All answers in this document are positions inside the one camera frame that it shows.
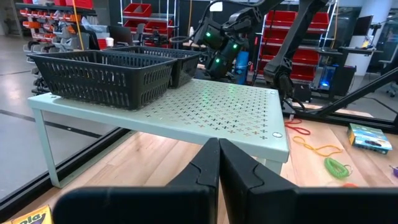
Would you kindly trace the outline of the blue upright object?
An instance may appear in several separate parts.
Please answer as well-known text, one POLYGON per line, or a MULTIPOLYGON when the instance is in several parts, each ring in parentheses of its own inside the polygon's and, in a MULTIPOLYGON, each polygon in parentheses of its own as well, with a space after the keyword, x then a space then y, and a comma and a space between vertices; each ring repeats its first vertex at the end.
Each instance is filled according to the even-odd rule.
POLYGON ((249 52, 240 51, 234 65, 234 79, 238 85, 245 85, 248 74, 249 52))

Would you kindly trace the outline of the blue lit computer case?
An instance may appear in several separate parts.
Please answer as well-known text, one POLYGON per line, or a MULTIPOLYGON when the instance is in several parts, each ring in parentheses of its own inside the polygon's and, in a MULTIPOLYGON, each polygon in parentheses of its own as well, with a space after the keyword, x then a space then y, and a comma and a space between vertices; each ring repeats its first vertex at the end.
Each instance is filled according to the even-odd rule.
POLYGON ((318 82, 318 88, 321 90, 329 90, 330 85, 333 80, 333 76, 335 74, 335 70, 337 65, 324 65, 321 69, 321 75, 318 82))

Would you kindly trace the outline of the red bin storage rack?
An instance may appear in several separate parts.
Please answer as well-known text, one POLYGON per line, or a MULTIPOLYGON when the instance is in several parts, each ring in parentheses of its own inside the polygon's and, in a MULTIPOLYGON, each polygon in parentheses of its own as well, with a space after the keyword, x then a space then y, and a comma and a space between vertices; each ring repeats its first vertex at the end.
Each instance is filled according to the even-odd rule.
MULTIPOLYGON (((298 13, 294 11, 271 10, 265 16, 262 34, 255 41, 255 44, 259 46, 256 65, 257 80, 264 78, 265 65, 279 52, 297 15, 298 13)), ((305 38, 293 56, 292 79, 311 82, 315 78, 315 69, 320 59, 317 52, 320 38, 328 31, 329 27, 329 14, 327 12, 316 13, 305 38)))
POLYGON ((133 44, 172 49, 178 34, 178 0, 120 0, 121 22, 133 35, 133 44))

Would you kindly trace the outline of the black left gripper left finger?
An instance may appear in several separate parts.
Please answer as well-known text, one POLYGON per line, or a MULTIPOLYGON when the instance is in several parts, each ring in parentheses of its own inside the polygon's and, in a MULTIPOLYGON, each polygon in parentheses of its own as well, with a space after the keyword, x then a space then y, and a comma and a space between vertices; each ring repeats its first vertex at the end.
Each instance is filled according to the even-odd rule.
POLYGON ((163 187, 82 187, 53 209, 54 224, 216 224, 220 144, 210 138, 163 187))

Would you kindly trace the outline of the green coil wrist band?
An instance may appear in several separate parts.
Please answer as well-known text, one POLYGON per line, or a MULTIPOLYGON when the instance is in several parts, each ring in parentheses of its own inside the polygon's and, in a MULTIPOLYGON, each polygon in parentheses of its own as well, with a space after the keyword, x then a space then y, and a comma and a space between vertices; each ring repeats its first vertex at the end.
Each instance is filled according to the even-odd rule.
POLYGON ((353 168, 350 165, 343 165, 330 157, 324 159, 324 166, 328 173, 336 179, 345 179, 353 173, 353 168))

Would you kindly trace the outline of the green blue card pack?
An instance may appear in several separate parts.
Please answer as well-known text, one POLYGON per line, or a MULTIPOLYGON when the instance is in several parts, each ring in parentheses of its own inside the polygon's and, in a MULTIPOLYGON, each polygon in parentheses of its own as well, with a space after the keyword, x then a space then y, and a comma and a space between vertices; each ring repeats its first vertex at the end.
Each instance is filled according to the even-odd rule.
POLYGON ((393 150, 392 144, 381 129, 350 123, 348 139, 352 146, 387 154, 393 150))

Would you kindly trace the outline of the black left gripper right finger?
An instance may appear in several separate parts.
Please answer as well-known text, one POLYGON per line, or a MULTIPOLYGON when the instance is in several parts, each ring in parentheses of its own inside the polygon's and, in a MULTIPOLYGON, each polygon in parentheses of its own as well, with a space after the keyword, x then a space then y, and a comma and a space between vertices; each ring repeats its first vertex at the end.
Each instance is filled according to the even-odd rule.
POLYGON ((219 143, 229 224, 398 224, 398 188, 299 187, 219 143))

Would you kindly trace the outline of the dark monitor screen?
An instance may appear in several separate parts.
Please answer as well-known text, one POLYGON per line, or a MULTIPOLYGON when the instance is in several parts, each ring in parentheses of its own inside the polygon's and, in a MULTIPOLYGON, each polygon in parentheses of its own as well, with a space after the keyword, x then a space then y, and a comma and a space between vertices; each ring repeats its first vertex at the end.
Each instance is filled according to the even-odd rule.
POLYGON ((367 36, 372 19, 373 15, 359 17, 354 26, 353 36, 367 36))
POLYGON ((109 26, 109 35, 114 39, 114 45, 128 46, 133 44, 131 30, 128 27, 109 26))

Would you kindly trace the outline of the yellow green crayon box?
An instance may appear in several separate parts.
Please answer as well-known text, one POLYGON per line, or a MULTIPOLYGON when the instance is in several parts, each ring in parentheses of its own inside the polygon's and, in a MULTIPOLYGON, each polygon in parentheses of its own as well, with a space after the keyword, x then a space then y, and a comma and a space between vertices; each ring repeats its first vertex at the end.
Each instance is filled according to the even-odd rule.
POLYGON ((2 224, 53 224, 51 209, 48 205, 45 205, 2 224))

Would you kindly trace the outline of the yellow rubber band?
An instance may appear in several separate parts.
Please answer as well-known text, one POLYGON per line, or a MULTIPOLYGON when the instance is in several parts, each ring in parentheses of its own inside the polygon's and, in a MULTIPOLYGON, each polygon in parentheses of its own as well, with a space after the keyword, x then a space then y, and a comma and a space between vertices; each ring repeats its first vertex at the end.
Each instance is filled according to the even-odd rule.
POLYGON ((304 138, 300 136, 294 136, 293 137, 293 142, 302 145, 304 148, 311 150, 318 156, 322 157, 330 157, 334 154, 340 154, 343 152, 343 150, 337 146, 334 145, 325 145, 321 147, 313 147, 310 144, 308 144, 304 138))

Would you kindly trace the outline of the pale green perforated shelf riser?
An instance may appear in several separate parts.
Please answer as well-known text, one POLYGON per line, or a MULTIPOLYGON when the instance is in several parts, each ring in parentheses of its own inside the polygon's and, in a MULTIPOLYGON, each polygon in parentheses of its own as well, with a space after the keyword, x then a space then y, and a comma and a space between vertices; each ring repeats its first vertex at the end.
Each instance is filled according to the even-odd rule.
POLYGON ((268 88, 193 79, 135 111, 68 100, 51 93, 30 97, 28 104, 34 113, 51 183, 58 188, 75 175, 59 179, 43 111, 194 144, 225 138, 276 174, 289 157, 279 95, 268 88))

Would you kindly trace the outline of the black slotted plastic basket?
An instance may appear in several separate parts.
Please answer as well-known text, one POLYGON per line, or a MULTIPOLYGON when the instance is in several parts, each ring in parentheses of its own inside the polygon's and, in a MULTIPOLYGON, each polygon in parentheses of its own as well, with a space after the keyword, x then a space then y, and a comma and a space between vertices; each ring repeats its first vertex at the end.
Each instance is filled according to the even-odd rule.
POLYGON ((166 49, 160 47, 145 46, 113 47, 106 50, 176 58, 177 61, 175 62, 172 69, 169 88, 179 88, 189 82, 195 76, 195 72, 197 70, 197 65, 201 55, 201 53, 199 52, 190 50, 166 49))
POLYGON ((30 57, 52 94, 127 110, 161 97, 176 62, 174 58, 100 50, 30 57))

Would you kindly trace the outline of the red rubber band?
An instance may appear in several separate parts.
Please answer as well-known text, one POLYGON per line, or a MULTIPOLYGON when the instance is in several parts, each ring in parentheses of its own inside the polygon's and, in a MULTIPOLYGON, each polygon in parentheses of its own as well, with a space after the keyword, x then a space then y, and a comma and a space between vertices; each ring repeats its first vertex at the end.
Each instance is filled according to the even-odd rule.
POLYGON ((298 118, 294 118, 284 122, 285 127, 288 129, 292 129, 302 135, 311 135, 311 132, 308 129, 300 127, 299 124, 302 124, 302 120, 298 118))

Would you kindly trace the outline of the storage rack with assorted bins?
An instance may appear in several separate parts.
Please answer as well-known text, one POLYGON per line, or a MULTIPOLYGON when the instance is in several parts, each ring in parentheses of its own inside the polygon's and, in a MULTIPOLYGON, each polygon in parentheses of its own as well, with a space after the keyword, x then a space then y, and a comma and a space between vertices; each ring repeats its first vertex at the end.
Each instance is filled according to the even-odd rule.
POLYGON ((23 46, 27 63, 30 54, 88 50, 96 47, 84 22, 98 22, 93 0, 22 0, 14 3, 21 26, 32 37, 23 46))

